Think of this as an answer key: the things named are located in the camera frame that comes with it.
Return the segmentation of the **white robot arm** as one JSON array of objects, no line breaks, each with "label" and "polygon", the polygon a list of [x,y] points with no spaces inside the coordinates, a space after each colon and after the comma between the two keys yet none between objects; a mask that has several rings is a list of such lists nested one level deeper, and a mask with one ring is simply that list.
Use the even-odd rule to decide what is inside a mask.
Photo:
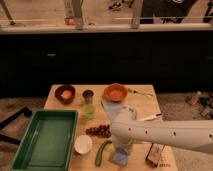
[{"label": "white robot arm", "polygon": [[128,107],[111,121],[114,136],[138,139],[213,155],[213,121],[138,121]]}]

